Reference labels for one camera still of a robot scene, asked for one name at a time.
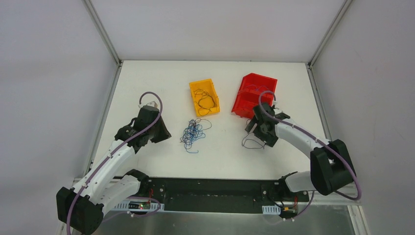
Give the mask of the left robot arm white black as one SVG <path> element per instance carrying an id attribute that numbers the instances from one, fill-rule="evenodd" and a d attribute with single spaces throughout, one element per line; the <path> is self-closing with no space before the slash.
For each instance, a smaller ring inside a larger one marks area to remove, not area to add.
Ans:
<path id="1" fill-rule="evenodd" d="M 66 233 L 73 230 L 90 235 L 104 216 L 130 195 L 143 198 L 149 185 L 135 172 L 127 173 L 121 182 L 108 187 L 118 169 L 148 142 L 158 143 L 171 137 L 161 117 L 163 107 L 150 102 L 139 109 L 138 116 L 121 127 L 106 154 L 71 188 L 62 187 L 56 194 L 58 219 L 65 223 Z"/>

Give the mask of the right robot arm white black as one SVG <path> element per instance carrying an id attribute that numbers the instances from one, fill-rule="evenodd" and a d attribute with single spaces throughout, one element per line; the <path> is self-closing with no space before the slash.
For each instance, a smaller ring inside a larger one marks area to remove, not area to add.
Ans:
<path id="1" fill-rule="evenodd" d="M 300 191 L 317 191 L 321 195 L 338 192 L 356 180 L 356 173 L 346 144 L 341 140 L 319 139 L 295 124 L 285 113 L 276 113 L 267 103 L 253 107 L 254 116 L 246 127 L 265 146 L 273 147 L 282 139 L 309 158 L 310 169 L 293 172 L 280 179 L 278 195 L 291 200 Z"/>

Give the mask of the red plastic bin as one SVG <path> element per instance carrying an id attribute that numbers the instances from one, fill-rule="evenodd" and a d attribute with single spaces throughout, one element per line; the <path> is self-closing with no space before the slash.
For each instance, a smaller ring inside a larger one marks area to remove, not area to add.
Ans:
<path id="1" fill-rule="evenodd" d="M 253 108 L 258 105 L 259 95 L 264 91 L 275 92 L 277 79 L 249 73 L 242 78 L 231 112 L 241 118 L 251 119 Z"/>

